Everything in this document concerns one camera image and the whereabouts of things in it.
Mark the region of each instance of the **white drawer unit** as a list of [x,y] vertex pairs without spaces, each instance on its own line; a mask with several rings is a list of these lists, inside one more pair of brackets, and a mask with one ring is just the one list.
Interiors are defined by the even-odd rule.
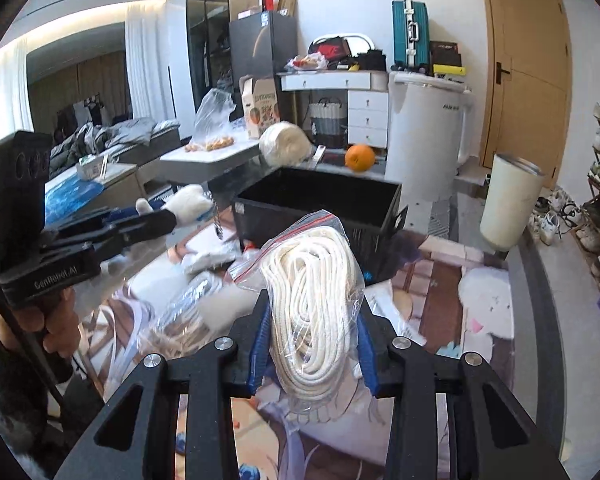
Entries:
[[349,109],[349,126],[362,128],[384,128],[387,130],[389,115],[386,110],[353,110]]
[[298,73],[282,76],[283,91],[331,89],[369,90],[370,88],[370,72],[340,72],[337,70],[331,70],[324,72],[309,72],[306,74]]
[[350,91],[348,94],[349,110],[384,110],[389,111],[388,92]]
[[375,148],[386,148],[386,126],[384,129],[363,128],[351,126],[349,122],[349,144],[368,144]]

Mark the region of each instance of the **coiled rope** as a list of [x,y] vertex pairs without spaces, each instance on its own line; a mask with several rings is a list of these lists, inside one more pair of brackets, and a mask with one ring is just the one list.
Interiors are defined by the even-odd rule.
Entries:
[[327,402],[350,345],[356,261],[344,236],[321,226],[270,250],[260,263],[272,314],[272,357],[286,393]]

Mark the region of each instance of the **white desk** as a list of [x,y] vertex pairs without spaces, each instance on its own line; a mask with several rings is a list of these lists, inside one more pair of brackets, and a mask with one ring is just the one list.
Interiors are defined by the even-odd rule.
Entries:
[[349,144],[387,147],[389,75],[368,70],[321,70],[279,74],[282,90],[346,90]]

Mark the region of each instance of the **blue gripper pad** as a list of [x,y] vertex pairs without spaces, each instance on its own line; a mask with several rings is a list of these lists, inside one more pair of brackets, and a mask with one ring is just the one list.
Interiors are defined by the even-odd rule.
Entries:
[[249,379],[247,386],[251,395],[255,395],[256,390],[262,384],[262,378],[269,361],[269,345],[271,342],[271,306],[267,301],[264,308],[262,319],[258,327],[255,341],[249,354]]
[[356,326],[358,327],[358,361],[360,362],[360,371],[362,371],[365,386],[371,390],[371,395],[375,397],[379,389],[376,354],[362,313],[358,314]]

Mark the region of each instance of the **gray blanket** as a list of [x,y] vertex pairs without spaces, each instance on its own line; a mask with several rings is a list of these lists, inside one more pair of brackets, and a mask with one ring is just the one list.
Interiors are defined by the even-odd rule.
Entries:
[[51,150],[49,178],[75,166],[85,155],[97,155],[118,144],[145,144],[151,141],[155,121],[149,117],[131,119],[113,126],[86,123],[62,144]]

